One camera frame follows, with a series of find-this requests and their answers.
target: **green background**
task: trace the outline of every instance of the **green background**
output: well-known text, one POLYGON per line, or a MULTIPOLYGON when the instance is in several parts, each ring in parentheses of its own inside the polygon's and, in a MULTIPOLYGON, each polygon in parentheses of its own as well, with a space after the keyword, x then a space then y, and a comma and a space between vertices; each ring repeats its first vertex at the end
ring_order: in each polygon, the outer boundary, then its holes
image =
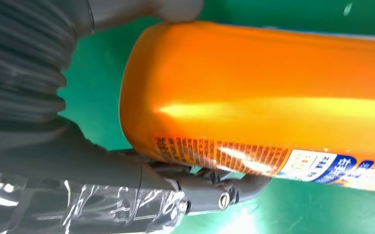
MULTIPOLYGON (((207 0, 201 19, 375 35, 375 0, 207 0)), ((156 22, 138 19, 81 40, 65 73, 68 86, 60 95, 67 110, 62 115, 109 150, 131 147, 118 117, 121 78, 136 39, 156 22)), ((274 179, 253 201, 186 217, 174 233, 375 234, 375 193, 274 179)))

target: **spray can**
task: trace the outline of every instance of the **spray can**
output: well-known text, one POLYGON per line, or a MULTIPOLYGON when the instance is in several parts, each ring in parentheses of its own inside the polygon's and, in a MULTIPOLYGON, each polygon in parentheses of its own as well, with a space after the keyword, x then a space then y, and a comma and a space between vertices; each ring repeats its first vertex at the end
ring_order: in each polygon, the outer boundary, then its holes
POLYGON ((120 120, 156 160, 375 191, 375 39, 159 24, 120 120))

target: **white label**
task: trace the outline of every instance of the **white label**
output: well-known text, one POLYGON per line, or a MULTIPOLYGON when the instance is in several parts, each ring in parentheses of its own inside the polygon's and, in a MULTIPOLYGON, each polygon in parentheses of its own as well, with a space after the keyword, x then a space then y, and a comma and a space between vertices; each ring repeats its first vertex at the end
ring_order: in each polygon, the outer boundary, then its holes
POLYGON ((337 154, 307 150, 292 150, 277 178, 313 181, 327 171, 337 154))

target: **aerosol can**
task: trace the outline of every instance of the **aerosol can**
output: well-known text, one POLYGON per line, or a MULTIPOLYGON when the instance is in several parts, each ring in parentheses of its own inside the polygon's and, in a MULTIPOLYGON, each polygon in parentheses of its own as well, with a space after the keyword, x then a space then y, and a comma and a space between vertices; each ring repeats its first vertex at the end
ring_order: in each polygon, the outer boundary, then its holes
POLYGON ((120 98, 154 159, 375 191, 375 38, 159 24, 120 98))

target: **can label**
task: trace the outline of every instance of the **can label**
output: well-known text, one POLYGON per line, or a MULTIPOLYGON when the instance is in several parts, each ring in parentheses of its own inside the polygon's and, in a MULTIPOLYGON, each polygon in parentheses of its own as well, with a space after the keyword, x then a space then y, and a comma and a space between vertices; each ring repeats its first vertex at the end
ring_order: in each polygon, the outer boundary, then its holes
POLYGON ((163 161, 375 191, 375 161, 205 138, 156 136, 163 161))

